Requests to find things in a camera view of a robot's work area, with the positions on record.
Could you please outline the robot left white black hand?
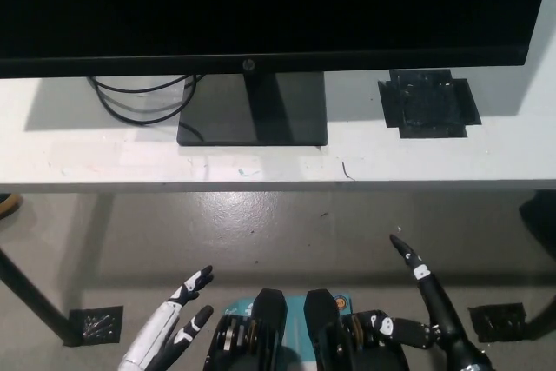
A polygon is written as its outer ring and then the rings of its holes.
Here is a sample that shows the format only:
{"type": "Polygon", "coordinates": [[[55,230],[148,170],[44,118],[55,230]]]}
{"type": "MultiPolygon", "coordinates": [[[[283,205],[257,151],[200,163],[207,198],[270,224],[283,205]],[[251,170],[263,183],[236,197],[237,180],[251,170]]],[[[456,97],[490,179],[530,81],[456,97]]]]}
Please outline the robot left white black hand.
{"type": "Polygon", "coordinates": [[[167,370],[171,366],[169,357],[173,356],[173,361],[179,358],[214,312],[206,305],[169,341],[182,308],[214,279],[212,270],[208,265],[195,272],[156,309],[130,345],[118,370],[167,370]]]}

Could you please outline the robot right black white hand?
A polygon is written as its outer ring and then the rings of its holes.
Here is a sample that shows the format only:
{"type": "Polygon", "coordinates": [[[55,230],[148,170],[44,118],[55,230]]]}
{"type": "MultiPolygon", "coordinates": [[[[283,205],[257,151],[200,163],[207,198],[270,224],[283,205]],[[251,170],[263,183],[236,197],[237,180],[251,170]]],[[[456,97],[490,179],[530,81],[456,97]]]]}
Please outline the robot right black white hand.
{"type": "Polygon", "coordinates": [[[417,282],[429,323],[370,310],[356,315],[362,328],[375,340],[396,347],[405,345],[427,350],[436,345],[446,355],[448,370],[492,370],[490,359],[469,340],[451,300],[427,264],[398,236],[391,235],[390,242],[417,282]]]}

